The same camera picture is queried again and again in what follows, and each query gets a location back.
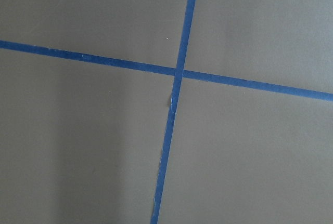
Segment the blue tape strip crosswise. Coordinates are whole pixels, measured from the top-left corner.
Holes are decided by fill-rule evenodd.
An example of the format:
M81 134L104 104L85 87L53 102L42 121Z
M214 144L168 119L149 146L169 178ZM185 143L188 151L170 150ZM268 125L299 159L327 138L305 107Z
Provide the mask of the blue tape strip crosswise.
M47 47L21 44L21 43L9 42L9 41L1 41L1 48L8 49L8 50L14 50L14 51L20 51L20 52L27 52L27 53L37 54L37 55L44 55L44 56L57 57L57 58L62 58L62 59L95 63L95 64L107 65L107 66L111 66L111 67L120 67L120 68L125 68L125 69L130 69L130 70L138 70L138 71L151 72L151 73L157 73L157 74L163 74L163 75L169 75L169 76L174 76L176 73L176 69L171 68L171 67L164 67L164 66L148 64L148 63L140 63L140 62L135 62L135 61L126 61L126 60L121 60L121 59L108 58L108 57L90 55L90 54L83 54L80 52L52 49L52 48L47 48ZM215 74L209 74L209 73L202 73L202 72L191 71L191 70L184 70L183 77L193 79L193 80L207 81L207 82L213 82L213 83L219 83L219 84L225 84L225 85L232 85L232 86L238 86L238 87L244 87L244 88L270 91L270 92L280 93L280 94L288 94L288 95L299 96L299 97L332 101L332 93L326 93L326 92L309 90L309 89L270 84L270 83L264 83L264 82L258 82L258 81L249 81L249 80L244 80L244 79L240 79L240 78L221 76L221 75L215 75Z

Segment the blue tape strip lengthwise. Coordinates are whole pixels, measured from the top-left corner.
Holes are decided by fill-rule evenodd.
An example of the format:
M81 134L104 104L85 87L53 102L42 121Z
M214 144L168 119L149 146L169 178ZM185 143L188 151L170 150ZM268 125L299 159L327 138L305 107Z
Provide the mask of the blue tape strip lengthwise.
M158 223L196 0L187 0L150 223Z

